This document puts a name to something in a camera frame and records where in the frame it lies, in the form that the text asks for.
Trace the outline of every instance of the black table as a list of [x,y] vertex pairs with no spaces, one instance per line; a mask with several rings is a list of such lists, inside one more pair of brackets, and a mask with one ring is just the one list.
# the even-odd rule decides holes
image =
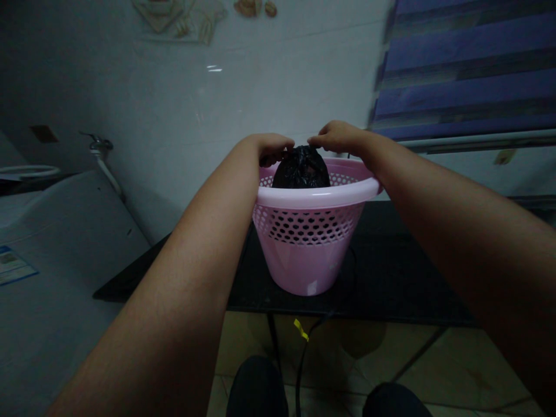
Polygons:
[[[554,216],[556,196],[513,199],[544,220]],[[96,291],[93,298],[126,302],[167,239],[168,236],[121,271]],[[438,326],[392,382],[399,379],[448,327],[478,326],[409,234],[392,202],[365,205],[350,248],[332,288],[314,297],[300,297],[274,283],[251,224],[228,299],[228,310],[266,313],[280,371],[275,313],[330,316],[333,312],[334,317]]]

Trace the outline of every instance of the pink wastebasket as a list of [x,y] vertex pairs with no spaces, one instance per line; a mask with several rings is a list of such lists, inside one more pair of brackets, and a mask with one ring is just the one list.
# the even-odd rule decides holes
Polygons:
[[382,191],[362,162],[324,162],[332,185],[326,188],[271,188],[278,164],[259,171],[253,222],[272,279],[296,295],[334,284],[365,201]]

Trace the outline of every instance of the black garbage bag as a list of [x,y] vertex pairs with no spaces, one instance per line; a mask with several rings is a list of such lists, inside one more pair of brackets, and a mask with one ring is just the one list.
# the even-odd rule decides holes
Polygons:
[[320,188],[330,186],[323,157],[311,146],[294,148],[280,162],[272,188]]

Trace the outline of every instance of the forearm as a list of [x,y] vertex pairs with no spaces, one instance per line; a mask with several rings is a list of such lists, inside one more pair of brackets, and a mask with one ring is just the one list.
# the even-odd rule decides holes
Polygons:
[[241,142],[206,181],[52,414],[206,412],[258,157]]
[[553,228],[387,138],[367,139],[363,159],[412,234],[543,402],[556,371]]

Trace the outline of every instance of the table leg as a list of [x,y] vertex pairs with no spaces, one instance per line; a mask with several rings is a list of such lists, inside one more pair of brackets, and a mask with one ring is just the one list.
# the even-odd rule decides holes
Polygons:
[[278,363],[278,370],[280,371],[280,375],[282,375],[282,365],[280,363],[280,350],[278,349],[278,335],[276,334],[276,323],[274,322],[274,315],[272,313],[267,313],[266,319],[268,321],[268,328],[270,329],[272,346],[274,347],[274,352],[276,354],[276,362]]

